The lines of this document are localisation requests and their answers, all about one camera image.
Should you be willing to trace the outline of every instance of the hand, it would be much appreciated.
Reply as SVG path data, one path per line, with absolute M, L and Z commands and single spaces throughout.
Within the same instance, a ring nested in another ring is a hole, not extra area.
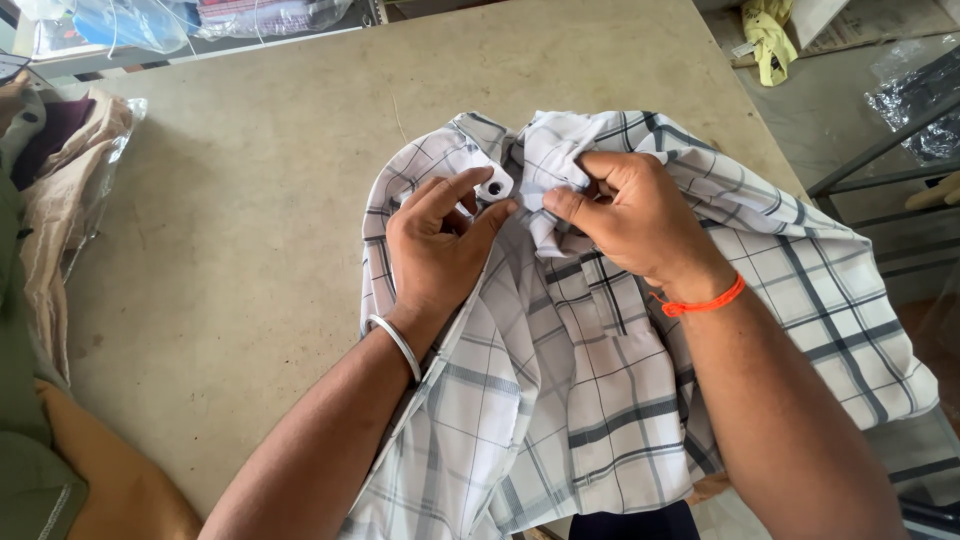
M 475 214 L 473 187 L 492 174 L 492 167 L 483 167 L 468 169 L 452 178 L 432 178 L 410 195 L 387 222 L 387 245 L 396 286 L 396 305 L 387 319 L 408 341 L 410 330 L 403 327 L 433 331 L 429 341 L 436 337 L 446 319 L 473 289 L 493 238 L 516 210 L 516 201 L 500 201 L 470 225 L 454 208 L 460 202 Z
M 580 166 L 613 196 L 594 201 L 553 189 L 543 205 L 589 235 L 617 266 L 663 287 L 674 302 L 707 302 L 733 284 L 732 267 L 657 158 L 585 152 Z

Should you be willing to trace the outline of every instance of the forearm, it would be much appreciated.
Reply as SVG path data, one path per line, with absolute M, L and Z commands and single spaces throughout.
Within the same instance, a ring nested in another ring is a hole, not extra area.
M 422 357 L 440 328 L 391 320 Z M 333 538 L 366 476 L 410 367 L 374 329 L 274 427 L 217 503 L 201 538 Z
M 682 324 L 733 485 L 774 537 L 903 537 L 882 465 L 753 291 Z

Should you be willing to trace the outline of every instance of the olive green fabric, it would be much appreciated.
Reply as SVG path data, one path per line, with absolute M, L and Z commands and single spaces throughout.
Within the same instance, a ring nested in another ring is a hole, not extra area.
M 0 538 L 66 536 L 86 483 L 52 450 L 50 425 L 34 389 L 17 232 L 23 201 L 0 174 Z

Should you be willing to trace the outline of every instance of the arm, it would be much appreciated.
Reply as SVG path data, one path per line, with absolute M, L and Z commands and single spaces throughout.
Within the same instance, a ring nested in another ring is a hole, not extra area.
M 614 198 L 555 190 L 548 209 L 672 301 L 730 288 L 735 271 L 655 158 L 596 152 L 581 165 Z M 733 486 L 774 537 L 906 537 L 883 466 L 753 291 L 681 324 Z
M 492 170 L 470 169 L 423 185 L 390 218 L 396 305 L 385 317 L 422 359 L 465 300 L 493 238 L 516 203 L 491 206 L 471 226 L 473 187 Z M 441 229 L 453 233 L 442 233 Z M 375 328 L 310 388 L 253 452 L 217 502 L 201 539 L 333 538 L 370 469 L 410 367 Z

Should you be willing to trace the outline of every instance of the beige tabletop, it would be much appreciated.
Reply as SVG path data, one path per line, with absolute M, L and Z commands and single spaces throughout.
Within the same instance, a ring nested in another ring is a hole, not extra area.
M 802 193 L 688 0 L 513 0 L 98 84 L 149 109 L 68 283 L 73 389 L 203 515 L 355 342 L 373 179 L 456 113 L 657 110 Z

